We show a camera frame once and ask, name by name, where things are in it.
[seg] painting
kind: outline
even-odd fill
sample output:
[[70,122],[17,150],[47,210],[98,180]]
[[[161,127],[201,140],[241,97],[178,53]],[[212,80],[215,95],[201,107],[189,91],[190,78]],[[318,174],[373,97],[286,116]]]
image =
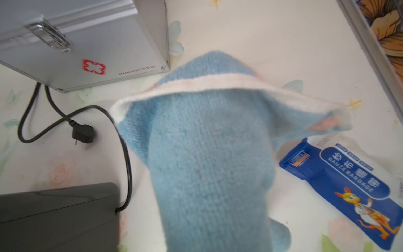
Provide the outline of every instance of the painting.
[[374,243],[346,216],[329,221],[328,235],[322,234],[322,252],[373,252]]
[[19,144],[17,139],[18,124],[19,121],[13,119],[0,125],[0,177],[3,175],[8,160]]
[[403,1],[356,0],[356,3],[403,82]]

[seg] black cable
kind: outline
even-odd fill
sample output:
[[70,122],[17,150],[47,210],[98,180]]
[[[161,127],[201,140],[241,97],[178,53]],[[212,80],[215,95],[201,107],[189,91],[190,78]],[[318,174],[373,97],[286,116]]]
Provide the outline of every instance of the black cable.
[[71,125],[71,123],[73,122],[73,120],[71,120],[68,116],[66,116],[57,106],[56,104],[53,102],[52,97],[50,96],[50,92],[49,92],[49,87],[45,86],[45,92],[46,92],[46,97],[48,98],[48,101],[50,103],[50,105],[52,106],[52,108],[61,116],[63,117],[66,121],[69,122],[69,124]]
[[131,174],[131,165],[130,165],[129,152],[128,152],[128,150],[127,150],[127,146],[126,146],[125,141],[124,141],[123,138],[120,136],[120,134],[119,134],[119,132],[118,132],[116,126],[115,126],[115,123],[113,122],[113,118],[110,116],[110,114],[107,112],[106,109],[104,109],[104,108],[102,108],[102,107],[100,107],[100,106],[98,106],[98,105],[89,105],[89,106],[86,106],[86,107],[83,107],[83,108],[79,108],[79,109],[77,109],[76,111],[74,111],[74,112],[72,112],[72,113],[70,113],[70,114],[68,114],[68,115],[65,115],[65,114],[64,114],[63,112],[61,112],[60,109],[57,108],[57,106],[54,104],[54,102],[53,102],[53,100],[52,100],[52,97],[50,96],[50,93],[49,93],[49,88],[48,88],[48,87],[45,87],[46,95],[47,95],[47,97],[48,97],[48,100],[49,100],[50,104],[52,105],[52,107],[53,107],[58,113],[60,112],[60,113],[59,113],[60,115],[63,114],[64,116],[62,116],[62,117],[63,117],[62,119],[57,120],[56,122],[54,122],[53,124],[51,124],[49,127],[47,127],[46,129],[44,129],[41,133],[39,133],[39,134],[36,135],[35,137],[33,137],[33,138],[29,139],[29,140],[24,139],[24,137],[23,137],[23,135],[22,135],[22,130],[23,130],[24,122],[25,122],[25,120],[26,120],[26,118],[27,118],[29,112],[30,112],[31,109],[32,109],[33,103],[35,102],[35,100],[36,100],[36,98],[37,98],[37,96],[38,96],[40,86],[41,86],[41,83],[37,82],[37,83],[36,83],[35,90],[34,90],[34,92],[33,92],[33,94],[32,94],[32,97],[31,97],[31,101],[29,102],[28,107],[27,107],[27,109],[25,110],[24,115],[22,116],[21,121],[20,121],[20,123],[19,123],[19,125],[18,125],[18,138],[20,139],[20,141],[23,142],[23,143],[25,143],[25,144],[32,143],[32,142],[38,140],[41,136],[43,136],[44,134],[46,134],[48,131],[50,131],[51,129],[53,129],[53,128],[56,127],[57,125],[59,125],[60,123],[62,123],[62,122],[64,122],[64,121],[69,121],[69,120],[70,120],[69,123],[70,123],[71,121],[73,121],[73,120],[70,119],[70,117],[73,117],[73,116],[75,116],[75,115],[77,115],[77,114],[79,114],[79,113],[81,113],[81,112],[84,112],[84,111],[86,111],[86,110],[89,110],[89,109],[91,109],[91,108],[94,108],[94,109],[97,109],[97,110],[101,111],[101,112],[104,113],[104,114],[109,118],[109,120],[112,122],[112,124],[113,124],[113,126],[115,127],[115,130],[116,130],[116,132],[117,132],[117,134],[118,134],[118,136],[119,136],[120,143],[122,144],[123,155],[125,156],[126,172],[127,172],[127,183],[128,183],[128,186],[127,186],[127,197],[126,197],[125,203],[124,203],[121,207],[116,208],[115,212],[121,212],[121,211],[123,211],[124,209],[126,209],[127,206],[129,205],[129,202],[130,202],[130,199],[131,199],[131,195],[132,195],[132,190],[133,190],[133,181],[132,181],[133,179],[132,179],[132,174]]

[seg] red cross logo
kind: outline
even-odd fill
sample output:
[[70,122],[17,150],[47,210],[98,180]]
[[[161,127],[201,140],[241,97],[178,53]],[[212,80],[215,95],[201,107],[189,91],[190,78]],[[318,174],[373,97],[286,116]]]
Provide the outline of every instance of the red cross logo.
[[83,70],[87,71],[87,72],[90,72],[90,73],[96,73],[96,74],[99,74],[99,75],[105,75],[106,66],[104,64],[99,63],[99,62],[83,59]]

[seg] metal handle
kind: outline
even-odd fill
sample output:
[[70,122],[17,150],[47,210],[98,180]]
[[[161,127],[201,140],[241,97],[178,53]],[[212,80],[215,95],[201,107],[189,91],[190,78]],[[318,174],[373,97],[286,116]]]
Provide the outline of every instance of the metal handle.
[[37,36],[48,46],[61,50],[62,52],[69,52],[71,49],[70,42],[56,27],[51,25],[47,20],[41,18],[39,21],[26,25],[30,32]]

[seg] pink rose print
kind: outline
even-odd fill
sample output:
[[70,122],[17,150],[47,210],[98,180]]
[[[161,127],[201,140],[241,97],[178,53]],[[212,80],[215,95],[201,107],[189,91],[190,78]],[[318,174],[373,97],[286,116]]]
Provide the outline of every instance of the pink rose print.
[[35,189],[45,190],[91,184],[91,176],[84,162],[80,162],[79,152],[66,152],[53,157],[38,176]]
[[126,212],[119,213],[119,242],[121,243],[127,236],[127,221],[126,221]]
[[328,234],[342,252],[357,252],[364,248],[364,232],[344,215],[329,221]]

